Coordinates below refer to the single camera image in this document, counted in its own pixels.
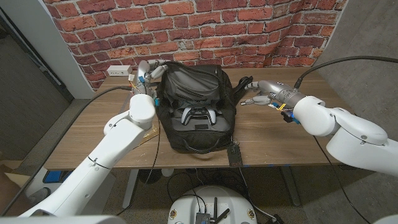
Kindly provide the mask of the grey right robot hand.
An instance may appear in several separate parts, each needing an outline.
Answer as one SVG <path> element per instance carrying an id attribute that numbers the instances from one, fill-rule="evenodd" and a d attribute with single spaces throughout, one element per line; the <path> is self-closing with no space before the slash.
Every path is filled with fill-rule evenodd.
<path id="1" fill-rule="evenodd" d="M 240 105 L 268 105 L 272 100 L 284 104 L 284 108 L 294 108 L 295 105 L 306 97 L 303 93 L 281 82 L 261 80 L 251 82 L 244 87 L 245 90 L 259 91 L 251 99 L 240 102 Z"/>

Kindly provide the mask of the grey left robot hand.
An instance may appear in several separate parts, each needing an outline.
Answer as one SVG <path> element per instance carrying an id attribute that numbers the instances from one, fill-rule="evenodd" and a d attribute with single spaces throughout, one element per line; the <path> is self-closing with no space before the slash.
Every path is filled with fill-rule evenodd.
<path id="1" fill-rule="evenodd" d="M 154 90 L 150 87 L 151 80 L 160 78 L 167 70 L 168 60 L 142 60 L 137 68 L 137 75 L 132 81 L 132 92 L 134 94 L 146 94 L 155 96 Z"/>

